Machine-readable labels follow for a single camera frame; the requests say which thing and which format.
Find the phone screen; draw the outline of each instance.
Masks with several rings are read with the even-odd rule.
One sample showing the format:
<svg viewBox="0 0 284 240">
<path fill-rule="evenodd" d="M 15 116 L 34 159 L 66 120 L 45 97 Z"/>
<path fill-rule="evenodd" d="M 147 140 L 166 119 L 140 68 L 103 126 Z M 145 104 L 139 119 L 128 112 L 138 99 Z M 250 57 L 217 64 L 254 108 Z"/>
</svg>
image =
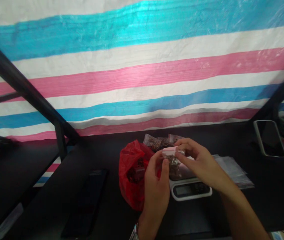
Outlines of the phone screen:
<svg viewBox="0 0 284 240">
<path fill-rule="evenodd" d="M 269 156 L 284 157 L 284 149 L 273 121 L 257 121 L 264 151 Z"/>
</svg>

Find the right hand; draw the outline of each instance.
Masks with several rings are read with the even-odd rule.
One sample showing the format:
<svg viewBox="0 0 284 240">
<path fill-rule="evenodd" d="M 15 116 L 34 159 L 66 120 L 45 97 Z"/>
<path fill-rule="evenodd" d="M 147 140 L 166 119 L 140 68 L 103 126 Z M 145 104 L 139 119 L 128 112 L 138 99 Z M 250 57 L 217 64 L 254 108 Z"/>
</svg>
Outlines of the right hand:
<svg viewBox="0 0 284 240">
<path fill-rule="evenodd" d="M 234 185 L 205 147 L 190 138 L 179 139 L 174 145 L 177 146 L 176 151 L 184 150 L 195 159 L 193 161 L 179 152 L 175 153 L 175 156 L 206 185 L 219 192 L 224 192 L 231 184 Z"/>
</svg>

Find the white scale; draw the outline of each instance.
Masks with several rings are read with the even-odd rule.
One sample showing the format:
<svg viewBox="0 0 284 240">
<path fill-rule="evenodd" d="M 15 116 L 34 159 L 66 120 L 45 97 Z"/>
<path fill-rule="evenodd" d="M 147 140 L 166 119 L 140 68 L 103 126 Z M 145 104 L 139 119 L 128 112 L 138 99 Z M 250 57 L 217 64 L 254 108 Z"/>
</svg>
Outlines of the white scale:
<svg viewBox="0 0 284 240">
<path fill-rule="evenodd" d="M 170 178 L 170 190 L 176 201 L 186 201 L 212 195 L 212 188 L 201 182 L 183 163 L 180 164 L 182 177 Z"/>
</svg>

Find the black table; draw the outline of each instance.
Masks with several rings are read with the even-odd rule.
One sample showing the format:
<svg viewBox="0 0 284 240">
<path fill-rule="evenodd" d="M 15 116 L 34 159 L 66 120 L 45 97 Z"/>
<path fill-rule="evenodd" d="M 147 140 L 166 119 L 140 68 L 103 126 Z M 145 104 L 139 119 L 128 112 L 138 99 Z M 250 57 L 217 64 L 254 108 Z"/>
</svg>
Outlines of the black table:
<svg viewBox="0 0 284 240">
<path fill-rule="evenodd" d="M 0 224 L 53 162 L 56 141 L 21 143 L 0 158 Z"/>
<path fill-rule="evenodd" d="M 244 190 L 267 231 L 284 229 L 284 159 L 263 157 L 254 130 L 247 123 L 207 125 L 87 137 L 64 159 L 42 190 L 19 218 L 7 239 L 60 239 L 74 195 L 93 169 L 107 168 L 109 175 L 102 194 L 90 239 L 128 239 L 138 213 L 124 201 L 119 190 L 119 153 L 127 143 L 144 134 L 168 133 L 190 137 L 212 154 L 234 157 L 256 188 Z M 228 235 L 219 195 L 176 202 L 170 199 L 158 238 L 194 239 Z"/>
</svg>

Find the finger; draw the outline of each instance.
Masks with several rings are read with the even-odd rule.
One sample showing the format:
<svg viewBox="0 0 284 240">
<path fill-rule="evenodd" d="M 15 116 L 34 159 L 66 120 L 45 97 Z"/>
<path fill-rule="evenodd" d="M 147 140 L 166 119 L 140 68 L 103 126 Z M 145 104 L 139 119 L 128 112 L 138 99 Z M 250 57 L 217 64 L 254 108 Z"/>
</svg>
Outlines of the finger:
<svg viewBox="0 0 284 240">
<path fill-rule="evenodd" d="M 152 172 L 152 174 L 154 173 L 154 175 L 156 174 L 155 170 L 156 170 L 156 161 L 158 158 L 160 158 L 162 156 L 162 150 L 157 151 L 151 158 L 148 164 L 148 167 L 146 169 L 146 172 Z"/>
<path fill-rule="evenodd" d="M 180 160 L 181 163 L 183 163 L 185 166 L 187 166 L 190 170 L 193 171 L 195 161 L 187 158 L 183 154 L 176 152 L 175 156 Z"/>
<path fill-rule="evenodd" d="M 175 151 L 185 151 L 186 156 L 191 156 L 194 159 L 197 157 L 199 154 L 193 147 L 191 147 L 188 143 L 181 144 L 176 147 Z"/>
<path fill-rule="evenodd" d="M 169 183 L 169 160 L 164 159 L 162 163 L 162 172 L 161 172 L 161 177 L 160 177 L 160 182 L 162 184 L 168 184 Z"/>
<path fill-rule="evenodd" d="M 191 138 L 182 138 L 176 141 L 176 143 L 174 144 L 175 146 L 179 146 L 181 144 L 189 144 L 192 148 L 194 153 L 198 154 L 201 150 L 201 148 L 203 148 L 202 145 L 198 144 L 196 141 L 192 140 Z"/>
</svg>

